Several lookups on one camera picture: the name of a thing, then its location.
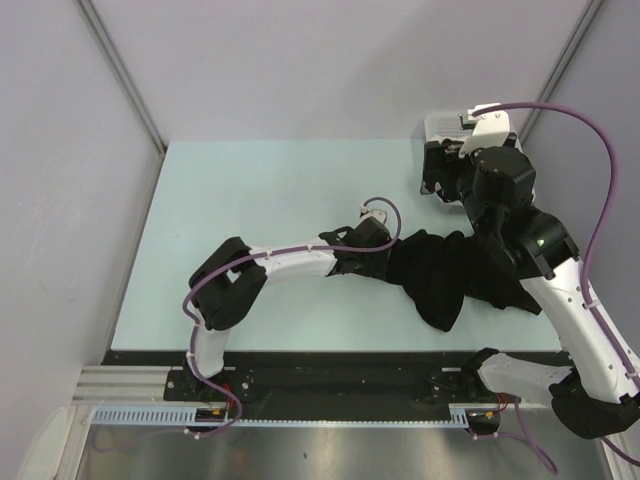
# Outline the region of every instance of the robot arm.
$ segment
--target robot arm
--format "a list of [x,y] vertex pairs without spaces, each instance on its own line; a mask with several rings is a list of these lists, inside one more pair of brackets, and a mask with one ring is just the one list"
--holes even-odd
[[[381,271],[378,265],[386,264],[388,251],[358,254],[339,251],[339,248],[372,248],[388,244],[391,237],[385,227],[386,220],[385,211],[363,206],[355,228],[343,227],[321,233],[304,243],[307,249],[280,255],[271,255],[270,248],[247,246],[239,237],[226,240],[191,276],[191,288],[234,260],[258,253],[266,252],[267,255],[217,276],[193,296],[196,315],[204,327],[196,337],[195,360],[200,372],[211,377],[222,370],[231,328],[245,318],[267,285],[303,276],[327,277],[346,273],[375,276]],[[274,248],[273,251],[286,248]],[[366,261],[362,261],[363,256],[366,256]]]
[[489,391],[551,407],[581,437],[626,430],[640,417],[639,389],[590,308],[598,307],[636,369],[640,360],[593,290],[593,303],[585,305],[578,249],[558,219],[533,206],[535,170],[519,148],[508,114],[467,115],[461,123],[473,129],[464,142],[425,146],[423,191],[463,204],[489,256],[542,307],[575,364],[549,367],[487,349],[467,373]]

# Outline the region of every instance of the tabletop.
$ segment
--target tabletop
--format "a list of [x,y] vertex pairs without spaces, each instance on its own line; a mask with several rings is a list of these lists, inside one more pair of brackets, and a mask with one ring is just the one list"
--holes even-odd
[[[420,228],[471,233],[464,214],[419,194],[423,143],[415,140],[173,142],[164,160],[111,344],[112,350],[186,350],[187,281],[227,238],[294,245],[358,222],[367,198],[391,199],[401,238]],[[395,229],[393,213],[387,223]],[[233,328],[233,351],[445,351],[494,347],[556,351],[535,316],[465,299],[450,332],[426,324],[401,287],[355,275],[267,286]]]

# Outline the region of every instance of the black fabric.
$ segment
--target black fabric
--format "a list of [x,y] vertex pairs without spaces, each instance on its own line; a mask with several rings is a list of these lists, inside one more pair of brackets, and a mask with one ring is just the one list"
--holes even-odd
[[448,332],[464,296],[496,308],[514,306],[538,314],[535,300],[511,275],[500,270],[474,235],[453,232],[446,238],[425,230],[399,240],[389,256],[384,280],[401,285],[431,326]]

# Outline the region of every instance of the metal frame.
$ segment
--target metal frame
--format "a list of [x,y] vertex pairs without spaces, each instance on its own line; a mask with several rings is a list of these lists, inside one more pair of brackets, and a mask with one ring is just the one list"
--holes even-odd
[[120,290],[120,294],[117,299],[117,308],[115,309],[113,315],[109,319],[109,326],[107,328],[106,334],[103,337],[102,343],[99,345],[99,358],[100,361],[104,358],[105,353],[111,348],[111,342],[113,341],[113,336],[116,333],[116,324],[118,322],[118,318],[120,317],[120,311],[122,310],[122,305],[124,304],[124,297],[127,293],[127,287],[129,286],[129,281],[131,280],[131,274],[133,273],[133,265],[136,261],[136,257],[138,256],[138,250],[140,248],[140,243],[142,242],[142,234],[144,232],[144,227],[147,224],[147,218],[149,217],[149,212],[151,211],[151,203],[153,202],[153,197],[155,196],[156,189],[158,188],[158,182],[160,180],[160,173],[162,172],[162,165],[159,165],[156,172],[154,172],[153,186],[151,191],[149,192],[149,197],[146,199],[144,212],[142,214],[142,221],[138,226],[138,234],[136,238],[136,244],[131,252],[131,256],[129,258],[129,262],[127,265],[127,271],[125,273],[124,282],[122,283],[122,288]]
[[[569,35],[569,39],[567,43],[562,48],[562,52],[556,60],[549,77],[547,78],[544,87],[540,91],[540,94],[536,98],[538,102],[550,102],[553,98],[553,94],[560,85],[560,82],[564,78],[567,73],[569,67],[571,66],[571,62],[575,58],[576,54],[580,47],[584,44],[584,40],[587,37],[587,34],[591,30],[595,20],[598,18],[598,15],[602,11],[603,7],[609,0],[589,0],[584,10],[582,11],[582,15],[578,19],[571,35]],[[520,132],[520,140],[522,143],[525,143],[531,135],[531,131],[535,127],[536,123],[540,119],[540,115],[542,110],[531,110],[525,119],[524,125]]]
[[107,31],[107,27],[100,18],[96,7],[93,5],[91,0],[74,0],[74,3],[78,7],[78,11],[87,25],[87,28],[93,35],[105,62],[107,62],[113,76],[120,87],[122,87],[122,92],[125,97],[127,97],[131,108],[140,120],[142,128],[158,151],[160,157],[164,158],[167,146],[163,142],[160,132],[158,131],[153,118],[151,118],[151,114],[142,100],[140,92],[133,83],[133,79],[122,61],[122,57],[120,57],[120,54]]
[[[58,468],[56,480],[75,480],[80,469],[84,447],[88,438],[94,412],[100,405],[140,405],[146,406],[150,411],[163,409],[170,402],[162,400],[162,392],[169,372],[168,367],[85,367],[78,382],[78,388],[74,395],[73,419],[65,450]],[[181,404],[201,406],[200,403]],[[476,409],[481,405],[476,404],[455,404],[451,405],[452,416],[460,415],[466,408]],[[524,408],[541,408],[538,405],[523,405]],[[262,422],[245,422],[239,425],[242,427],[296,427],[309,426],[305,424],[295,424],[292,422],[273,422],[267,424]],[[346,426],[331,422],[319,422],[317,427]],[[377,424],[358,424],[357,427],[379,427]],[[409,428],[450,428],[448,424],[407,424]],[[613,435],[610,437],[617,445],[623,449],[629,449],[633,444],[633,439],[629,432]],[[609,469],[614,480],[638,480],[638,471],[626,464],[609,449],[604,448]]]

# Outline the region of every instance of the purple cable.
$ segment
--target purple cable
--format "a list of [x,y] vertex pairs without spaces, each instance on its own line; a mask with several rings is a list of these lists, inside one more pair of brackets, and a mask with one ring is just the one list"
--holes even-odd
[[[398,207],[396,207],[395,204],[391,200],[389,200],[389,199],[387,199],[385,197],[372,197],[372,198],[368,199],[366,202],[364,202],[364,205],[365,206],[369,205],[369,203],[374,202],[374,201],[385,202],[387,205],[389,205],[391,207],[391,209],[393,210],[393,212],[396,215],[396,219],[397,219],[397,223],[398,223],[398,225],[396,227],[396,233],[393,236],[393,238],[388,243],[386,243],[385,245],[382,245],[380,247],[369,247],[369,248],[331,246],[331,245],[312,245],[311,247],[309,247],[307,245],[301,245],[301,246],[298,246],[298,247],[288,247],[288,248],[281,248],[279,250],[274,250],[274,251],[271,252],[270,255],[284,255],[284,254],[287,254],[287,253],[302,252],[302,251],[306,251],[306,250],[309,250],[309,249],[311,249],[311,250],[333,250],[333,251],[354,252],[354,253],[377,253],[377,252],[381,252],[383,250],[387,250],[388,248],[391,248],[398,241],[398,239],[400,238],[400,232],[401,232],[401,229],[402,229],[402,218],[400,216],[400,211],[398,210]],[[236,423],[238,420],[240,420],[240,418],[242,417],[242,403],[240,402],[240,399],[238,399],[238,397],[236,397],[232,392],[224,389],[223,387],[221,387],[219,385],[216,385],[211,380],[209,380],[204,375],[202,375],[202,373],[200,372],[200,369],[198,368],[198,365],[197,365],[196,360],[195,360],[196,337],[198,336],[198,329],[200,328],[200,319],[193,312],[191,312],[191,310],[189,310],[189,303],[191,302],[193,297],[198,293],[198,291],[204,285],[206,285],[208,282],[213,280],[218,275],[222,275],[227,270],[229,270],[231,268],[234,268],[234,267],[237,267],[238,265],[241,265],[241,264],[243,264],[245,262],[248,262],[250,260],[255,260],[257,258],[264,258],[267,255],[269,255],[267,252],[261,252],[261,253],[255,253],[255,254],[252,254],[252,255],[246,255],[246,256],[244,256],[242,258],[238,258],[237,260],[229,262],[226,265],[223,265],[222,267],[216,269],[215,271],[211,272],[209,275],[205,276],[202,280],[200,280],[191,289],[191,291],[187,294],[187,296],[185,297],[184,301],[182,302],[182,311],[185,313],[185,315],[187,315],[189,318],[191,318],[195,322],[193,330],[191,332],[191,339],[189,341],[189,353],[192,355],[191,356],[191,370],[193,371],[193,374],[202,383],[204,383],[205,385],[207,385],[210,388],[213,388],[214,390],[217,390],[220,393],[223,393],[224,395],[226,395],[230,400],[232,400],[237,405],[237,412],[236,412],[236,415],[234,416],[233,419],[231,419],[227,423],[222,424],[221,426],[217,427],[215,430],[211,430],[209,432],[196,433],[196,434],[193,435],[195,438],[210,437],[212,435],[217,435],[217,434],[222,433],[222,432],[228,430],[229,428],[231,428],[231,426],[234,423]],[[160,435],[164,435],[164,434],[168,434],[168,433],[188,433],[188,432],[185,432],[184,428],[165,428],[165,429],[162,429],[162,430],[157,430],[155,432],[148,433],[146,435],[142,435],[141,437],[135,438],[135,439],[130,440],[128,442],[116,443],[115,445],[112,445],[111,447],[105,447],[105,448],[101,448],[101,447],[98,447],[98,446],[95,445],[95,433],[94,433],[92,448],[93,448],[93,450],[95,450],[98,453],[108,453],[108,452],[112,452],[114,450],[122,450],[122,449],[131,448],[131,447],[137,445],[138,443],[144,442],[145,440],[149,440],[151,438],[154,438],[154,437],[157,437],[157,436],[160,436]]]
[[471,429],[467,430],[470,434],[473,435],[474,440],[493,440],[496,438],[513,438],[514,440],[518,440],[522,443],[528,444],[531,449],[534,451],[536,456],[540,459],[540,462],[545,466],[552,475],[558,475],[558,467],[555,462],[551,458],[551,456],[545,452],[542,447],[540,447],[536,441],[533,439],[533,435],[531,435],[531,431],[529,427],[524,421],[522,416],[522,411],[520,410],[520,399],[516,397],[513,401],[513,404],[516,409],[516,416],[518,417],[518,422],[520,422],[520,427],[524,433],[524,436],[518,435],[517,433],[509,433],[509,432],[496,432],[493,435],[477,435]]
[[622,450],[620,450],[619,447],[614,445],[614,443],[611,440],[609,440],[607,437],[602,437],[601,440],[605,443],[605,445],[607,447],[609,447],[611,450],[613,450],[613,452],[616,455],[618,455],[620,458],[622,458],[626,462],[630,463],[634,467],[640,467],[640,460],[636,460],[635,458],[632,458],[629,455],[627,455],[626,453],[624,453]]
[[[600,213],[600,218],[598,219],[598,223],[596,224],[596,228],[593,230],[593,235],[591,236],[591,240],[589,241],[589,246],[587,247],[587,253],[584,256],[584,262],[582,264],[582,270],[580,271],[580,288],[582,290],[582,296],[585,301],[585,305],[591,305],[593,303],[593,298],[591,297],[591,291],[589,289],[589,273],[591,272],[591,263],[593,261],[593,255],[598,244],[598,240],[600,238],[600,234],[602,233],[602,227],[606,223],[609,215],[611,214],[611,208],[613,207],[613,201],[615,198],[616,190],[618,188],[618,170],[620,166],[620,162],[618,160],[618,155],[616,153],[615,148],[613,147],[613,142],[609,138],[609,136],[605,133],[600,125],[598,125],[595,121],[589,118],[584,113],[581,113],[573,108],[565,107],[563,105],[555,105],[552,103],[541,103],[541,102],[517,102],[517,103],[504,103],[502,105],[494,105],[491,107],[481,108],[473,112],[473,116],[483,115],[486,113],[491,113],[495,111],[501,110],[519,110],[522,108],[537,108],[541,110],[552,110],[554,112],[564,113],[565,115],[570,115],[578,120],[589,125],[593,131],[595,131],[602,143],[607,150],[607,154],[609,155],[609,162],[611,164],[611,178],[609,180],[609,190],[607,192],[607,198],[604,202],[604,206],[602,207],[602,212]],[[627,374],[629,374],[633,380],[633,383],[640,389],[640,377],[635,373],[635,367],[631,360],[629,359],[627,352],[625,352],[624,348],[618,341],[615,334],[611,331],[611,328],[607,324],[607,321],[600,313],[597,307],[592,306],[589,308],[589,311],[595,318],[596,322],[602,329],[603,333],[611,343],[611,346],[620,357],[622,365],[627,370]]]
[[198,329],[200,328],[200,319],[191,310],[189,310],[189,303],[191,303],[193,297],[198,293],[198,291],[203,286],[205,286],[211,280],[216,278],[218,275],[222,275],[227,270],[237,267],[238,265],[241,265],[245,262],[256,260],[258,258],[265,258],[268,255],[284,255],[287,253],[303,252],[307,250],[332,250],[332,251],[354,252],[354,253],[377,253],[377,252],[386,250],[388,248],[391,248],[398,241],[398,238],[400,238],[400,231],[402,229],[402,218],[400,216],[400,211],[398,210],[398,207],[396,207],[391,200],[385,197],[372,197],[368,199],[366,202],[364,202],[364,205],[365,206],[369,205],[371,202],[374,202],[374,201],[385,202],[387,205],[391,207],[391,209],[396,214],[396,219],[398,223],[396,227],[396,233],[393,236],[393,238],[385,245],[382,245],[380,247],[370,247],[370,248],[332,246],[332,245],[312,245],[309,247],[307,245],[300,245],[297,247],[288,247],[288,248],[281,248],[279,250],[273,250],[271,253],[261,252],[261,253],[246,255],[244,257],[238,258],[237,260],[229,262],[226,265],[223,265],[222,267],[206,275],[202,280],[200,280],[196,285],[194,285],[191,291],[184,298],[184,301],[182,302],[182,311],[185,313],[185,315],[187,315],[189,318],[191,318],[195,322],[193,331],[191,332],[191,340],[189,342],[189,354],[191,356],[191,369],[193,371],[193,374],[198,378],[198,380],[203,382],[208,387],[213,388],[214,390],[217,390],[218,392],[221,392],[227,395],[238,406],[238,411],[232,420],[222,425],[221,427],[218,427],[216,430],[212,430],[211,432],[201,434],[200,435],[201,437],[215,435],[229,429],[234,423],[236,423],[242,417],[242,404],[240,403],[240,400],[238,399],[238,397],[236,397],[233,393],[211,382],[208,378],[202,375],[202,373],[198,369],[198,366],[195,361],[195,351],[196,351],[196,338],[198,336]]

